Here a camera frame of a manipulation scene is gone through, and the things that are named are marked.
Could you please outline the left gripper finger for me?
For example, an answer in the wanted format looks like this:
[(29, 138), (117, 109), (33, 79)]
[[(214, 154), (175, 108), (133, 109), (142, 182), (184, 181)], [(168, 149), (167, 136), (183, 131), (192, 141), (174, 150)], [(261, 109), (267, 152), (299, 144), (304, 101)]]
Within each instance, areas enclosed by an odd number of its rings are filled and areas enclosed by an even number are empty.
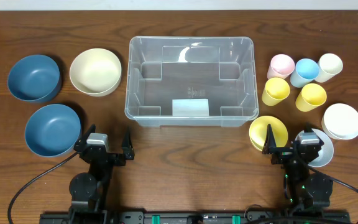
[(76, 152), (84, 152), (88, 148), (87, 139), (91, 133), (96, 131), (96, 125), (92, 124), (89, 129), (80, 137), (74, 145), (74, 150)]
[(123, 154), (126, 158), (126, 160), (134, 160), (135, 152), (131, 141), (131, 133), (129, 128), (126, 129), (126, 133), (124, 135), (124, 138), (122, 140), (121, 149), (123, 151)]

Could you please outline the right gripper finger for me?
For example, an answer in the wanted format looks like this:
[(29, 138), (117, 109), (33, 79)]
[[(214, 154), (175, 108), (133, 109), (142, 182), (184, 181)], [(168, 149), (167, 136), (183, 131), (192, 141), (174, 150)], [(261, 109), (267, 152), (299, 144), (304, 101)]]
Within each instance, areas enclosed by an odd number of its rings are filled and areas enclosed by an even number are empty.
[(264, 142), (264, 146), (262, 149), (262, 154), (273, 154), (277, 148), (275, 138), (273, 135), (272, 125), (267, 125), (267, 134)]
[(312, 130), (310, 123), (305, 124), (304, 128), (304, 143), (322, 146), (324, 142), (319, 136)]

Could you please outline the yellow small bowl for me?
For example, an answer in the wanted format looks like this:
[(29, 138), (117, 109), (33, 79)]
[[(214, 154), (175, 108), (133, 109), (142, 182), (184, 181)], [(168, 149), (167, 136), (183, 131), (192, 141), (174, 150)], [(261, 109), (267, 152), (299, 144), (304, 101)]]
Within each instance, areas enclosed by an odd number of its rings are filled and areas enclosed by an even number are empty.
[(288, 131), (283, 122), (273, 116), (260, 116), (251, 123), (249, 128), (251, 143), (259, 151), (263, 149), (269, 124), (272, 126), (276, 145), (284, 147), (287, 144)]

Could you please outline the light grey small bowl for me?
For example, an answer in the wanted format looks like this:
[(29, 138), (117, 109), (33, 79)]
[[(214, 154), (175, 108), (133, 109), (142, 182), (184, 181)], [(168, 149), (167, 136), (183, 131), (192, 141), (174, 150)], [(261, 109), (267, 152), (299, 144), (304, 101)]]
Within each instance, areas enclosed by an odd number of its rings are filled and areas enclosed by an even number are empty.
[(312, 131), (315, 132), (317, 137), (319, 137), (323, 142), (321, 149), (318, 151), (318, 157), (316, 157), (314, 160), (310, 159), (310, 157), (314, 155), (313, 147), (316, 144), (301, 144), (301, 149), (299, 150), (300, 156), (311, 167), (323, 167), (329, 164), (333, 158), (334, 146), (329, 136), (322, 130), (313, 128)]

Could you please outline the white small bowl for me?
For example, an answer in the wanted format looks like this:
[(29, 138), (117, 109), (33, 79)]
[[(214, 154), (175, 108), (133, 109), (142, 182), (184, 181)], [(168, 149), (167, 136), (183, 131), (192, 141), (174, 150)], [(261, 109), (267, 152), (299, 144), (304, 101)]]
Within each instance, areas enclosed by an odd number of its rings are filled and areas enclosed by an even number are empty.
[(333, 104), (324, 112), (321, 125), (333, 139), (354, 139), (358, 136), (358, 112), (344, 103)]

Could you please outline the light blue cup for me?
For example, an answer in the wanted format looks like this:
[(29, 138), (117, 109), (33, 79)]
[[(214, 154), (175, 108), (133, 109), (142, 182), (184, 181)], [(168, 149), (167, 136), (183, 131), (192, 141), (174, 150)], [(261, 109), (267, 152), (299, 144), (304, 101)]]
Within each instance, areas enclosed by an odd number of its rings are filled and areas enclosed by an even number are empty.
[(290, 76), (290, 83), (296, 88), (303, 88), (319, 75), (319, 65), (312, 59), (299, 60)]

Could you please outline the cream white cup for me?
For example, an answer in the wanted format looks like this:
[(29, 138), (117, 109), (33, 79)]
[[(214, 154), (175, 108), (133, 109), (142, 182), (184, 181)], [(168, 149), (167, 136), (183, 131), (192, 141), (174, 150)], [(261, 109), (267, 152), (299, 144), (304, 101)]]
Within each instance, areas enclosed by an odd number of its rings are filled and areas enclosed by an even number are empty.
[(339, 56), (332, 53), (324, 54), (318, 61), (319, 75), (314, 79), (316, 82), (324, 83), (342, 72), (343, 62)]

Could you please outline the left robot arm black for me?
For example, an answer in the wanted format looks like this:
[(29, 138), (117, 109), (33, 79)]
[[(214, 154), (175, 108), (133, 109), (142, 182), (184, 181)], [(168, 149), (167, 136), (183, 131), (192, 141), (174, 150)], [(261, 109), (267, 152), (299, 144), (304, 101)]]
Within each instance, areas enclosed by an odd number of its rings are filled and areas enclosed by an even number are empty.
[(121, 153), (109, 152), (108, 136), (97, 133), (95, 125), (77, 140), (74, 150), (89, 164), (89, 170), (74, 176), (70, 182), (69, 224), (116, 222), (114, 213), (106, 210), (105, 204), (113, 168), (125, 166), (127, 160), (135, 157), (130, 131), (124, 135), (121, 149)]

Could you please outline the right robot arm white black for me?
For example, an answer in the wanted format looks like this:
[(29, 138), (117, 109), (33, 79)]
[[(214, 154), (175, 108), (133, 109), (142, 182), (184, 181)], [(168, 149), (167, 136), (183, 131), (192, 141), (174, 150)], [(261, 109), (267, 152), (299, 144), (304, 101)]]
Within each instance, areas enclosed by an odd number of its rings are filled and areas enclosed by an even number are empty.
[(311, 128), (306, 128), (290, 147), (278, 147), (270, 124), (262, 149), (272, 156), (271, 163), (285, 170), (285, 196), (292, 200), (287, 215), (317, 213), (330, 205), (333, 181), (322, 174), (310, 173), (309, 163), (319, 156), (324, 142)]

